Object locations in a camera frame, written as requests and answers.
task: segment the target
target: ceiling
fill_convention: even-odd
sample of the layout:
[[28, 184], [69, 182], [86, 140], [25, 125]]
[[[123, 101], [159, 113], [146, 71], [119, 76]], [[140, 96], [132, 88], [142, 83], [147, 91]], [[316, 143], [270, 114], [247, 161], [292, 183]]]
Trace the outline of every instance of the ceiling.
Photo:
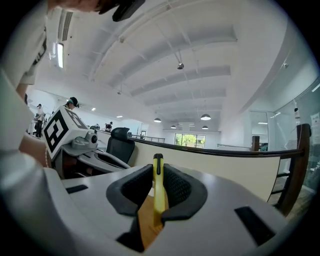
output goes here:
[[[84, 105], [100, 112], [114, 107], [118, 115], [120, 102], [127, 103], [122, 111], [144, 122], [147, 112], [168, 125], [199, 123], [201, 115], [209, 114], [209, 131], [217, 131], [228, 91], [237, 86], [234, 74], [242, 68], [241, 45], [249, 40], [242, 35], [239, 43], [244, 2], [249, 1], [147, 0], [121, 22], [112, 21], [112, 12], [75, 12], [63, 42], [63, 71], [56, 60], [47, 63], [47, 74], [55, 74], [52, 79], [57, 72], [66, 78], [60, 87], [46, 87], [44, 79], [38, 87], [68, 98], [63, 83], [70, 81], [68, 86]], [[177, 69], [179, 62], [184, 69]]]

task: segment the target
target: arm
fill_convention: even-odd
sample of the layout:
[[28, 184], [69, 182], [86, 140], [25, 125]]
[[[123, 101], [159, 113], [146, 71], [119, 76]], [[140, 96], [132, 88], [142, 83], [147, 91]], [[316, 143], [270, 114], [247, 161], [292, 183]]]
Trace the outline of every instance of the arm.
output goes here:
[[43, 167], [47, 167], [47, 164], [46, 164], [46, 155], [47, 155], [48, 166], [49, 168], [51, 168], [51, 159], [49, 154], [48, 153], [46, 154], [47, 148], [44, 141], [34, 138], [26, 133], [21, 141], [19, 150], [22, 153], [26, 153], [34, 157]]

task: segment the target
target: black office chair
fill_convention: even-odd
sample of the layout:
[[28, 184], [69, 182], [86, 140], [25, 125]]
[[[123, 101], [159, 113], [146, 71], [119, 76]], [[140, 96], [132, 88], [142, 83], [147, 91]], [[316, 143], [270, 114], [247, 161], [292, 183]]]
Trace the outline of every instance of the black office chair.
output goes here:
[[134, 149], [135, 142], [128, 139], [129, 128], [118, 127], [112, 130], [106, 152], [128, 163]]

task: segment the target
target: window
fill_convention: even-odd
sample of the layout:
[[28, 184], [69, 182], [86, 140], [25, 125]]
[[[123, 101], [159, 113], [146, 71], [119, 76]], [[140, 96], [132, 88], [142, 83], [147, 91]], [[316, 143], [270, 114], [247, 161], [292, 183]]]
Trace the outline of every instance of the window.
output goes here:
[[205, 143], [205, 135], [176, 133], [174, 136], [174, 145], [204, 149]]

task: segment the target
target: glass partition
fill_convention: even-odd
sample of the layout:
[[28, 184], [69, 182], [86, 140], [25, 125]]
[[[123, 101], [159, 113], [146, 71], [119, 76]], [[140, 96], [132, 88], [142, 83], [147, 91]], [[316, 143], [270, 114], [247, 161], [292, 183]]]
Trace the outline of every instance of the glass partition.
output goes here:
[[[320, 79], [297, 98], [278, 109], [268, 118], [274, 126], [275, 150], [291, 150], [297, 148], [297, 124], [310, 124], [310, 152], [304, 185], [312, 190], [317, 189], [320, 180]], [[295, 114], [298, 108], [299, 118]], [[280, 165], [279, 172], [288, 171], [289, 164]]]
[[266, 112], [250, 112], [251, 136], [259, 136], [259, 151], [267, 151], [269, 144]]

